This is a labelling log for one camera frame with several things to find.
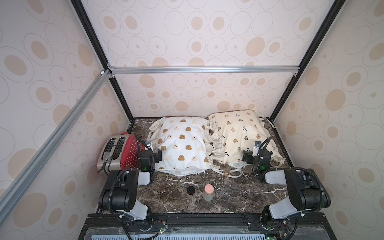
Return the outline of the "cream pillow bear panda print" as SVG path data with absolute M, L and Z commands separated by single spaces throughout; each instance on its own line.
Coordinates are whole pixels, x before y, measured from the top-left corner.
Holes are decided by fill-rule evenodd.
M 258 111 L 242 110 L 215 113 L 209 116 L 214 149 L 211 159 L 240 169 L 243 152 L 252 152 L 255 141 L 263 142 L 270 137 Z

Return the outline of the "white pillow brown bear print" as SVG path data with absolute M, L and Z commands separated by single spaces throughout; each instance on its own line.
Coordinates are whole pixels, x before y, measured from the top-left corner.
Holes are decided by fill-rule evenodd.
M 201 117 L 163 117 L 150 126 L 153 150 L 162 153 L 155 170 L 183 177 L 212 169 L 210 123 Z

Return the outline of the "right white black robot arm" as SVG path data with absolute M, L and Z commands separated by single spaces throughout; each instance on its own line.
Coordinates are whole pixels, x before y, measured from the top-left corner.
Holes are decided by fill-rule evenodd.
M 331 197 L 314 170 L 300 167 L 271 167 L 272 152 L 267 150 L 271 138 L 256 141 L 243 151 L 242 161 L 252 165 L 252 173 L 266 184 L 287 187 L 288 196 L 264 207 L 261 223 L 266 226 L 274 220 L 303 217 L 306 213 L 319 212 L 331 205 Z

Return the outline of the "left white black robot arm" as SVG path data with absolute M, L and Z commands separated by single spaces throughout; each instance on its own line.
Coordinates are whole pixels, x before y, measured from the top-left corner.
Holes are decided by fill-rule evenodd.
M 139 169 L 112 170 L 99 197 L 99 209 L 118 215 L 124 221 L 147 221 L 151 211 L 137 199 L 138 187 L 151 184 L 155 178 L 155 164 L 161 161 L 160 150 L 153 151 L 151 141 L 145 141 L 139 151 Z

